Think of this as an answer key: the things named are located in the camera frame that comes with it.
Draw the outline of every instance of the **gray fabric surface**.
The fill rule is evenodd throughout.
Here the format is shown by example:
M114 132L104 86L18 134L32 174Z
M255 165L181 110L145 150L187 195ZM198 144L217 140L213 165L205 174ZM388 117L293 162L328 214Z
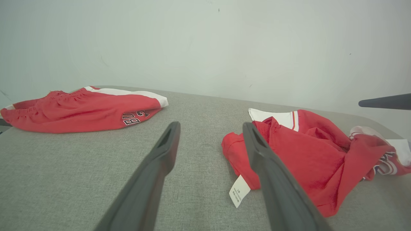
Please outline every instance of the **gray fabric surface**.
M10 127L7 126L1 126L0 125L0 132L5 132L6 130L8 130Z
M139 88L112 87L124 90ZM298 108L151 90L169 106L124 129L42 134L11 128L0 136L0 230L92 230L163 130L180 121L173 171L166 177L155 230L269 230L260 190L236 209L229 190L236 176L221 141L251 121L249 107L272 112ZM369 126L387 139L394 132L366 118L312 110L346 134ZM361 182L338 214L335 230L409 230L411 176L377 176Z

